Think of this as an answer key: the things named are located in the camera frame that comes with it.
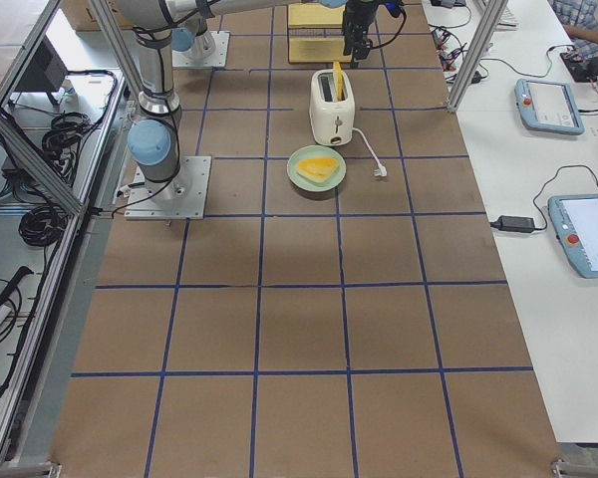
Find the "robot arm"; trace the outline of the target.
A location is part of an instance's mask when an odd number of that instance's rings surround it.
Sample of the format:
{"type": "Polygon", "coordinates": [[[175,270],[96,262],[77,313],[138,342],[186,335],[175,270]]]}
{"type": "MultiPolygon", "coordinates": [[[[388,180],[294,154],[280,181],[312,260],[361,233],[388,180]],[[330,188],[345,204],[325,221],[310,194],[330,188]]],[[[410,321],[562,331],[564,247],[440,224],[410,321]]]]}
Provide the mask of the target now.
{"type": "Polygon", "coordinates": [[[201,61],[215,52],[215,41],[206,27],[200,32],[178,27],[171,32],[171,47],[193,61],[201,61]]]}
{"type": "Polygon", "coordinates": [[[117,1],[133,24],[142,86],[141,117],[128,135],[149,198],[181,198],[190,180],[182,171],[178,127],[180,101],[174,89],[172,52],[196,53],[208,41],[207,20],[217,15],[278,6],[278,1],[117,1]]]}

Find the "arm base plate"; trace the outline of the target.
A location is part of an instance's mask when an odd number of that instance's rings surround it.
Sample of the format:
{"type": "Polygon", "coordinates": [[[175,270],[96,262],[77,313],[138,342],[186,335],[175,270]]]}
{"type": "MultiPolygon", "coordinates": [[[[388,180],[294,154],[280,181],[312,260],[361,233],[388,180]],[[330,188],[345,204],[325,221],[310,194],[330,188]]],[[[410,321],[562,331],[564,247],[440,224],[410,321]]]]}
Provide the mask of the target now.
{"type": "Polygon", "coordinates": [[[172,66],[180,70],[223,69],[227,62],[229,38],[228,31],[208,30],[195,37],[188,50],[173,50],[172,66]]]}
{"type": "Polygon", "coordinates": [[[165,190],[150,198],[162,185],[146,182],[137,166],[134,182],[144,185],[131,190],[129,202],[132,205],[123,210],[125,217],[129,220],[202,219],[210,170],[210,156],[183,156],[175,179],[165,190]]]}

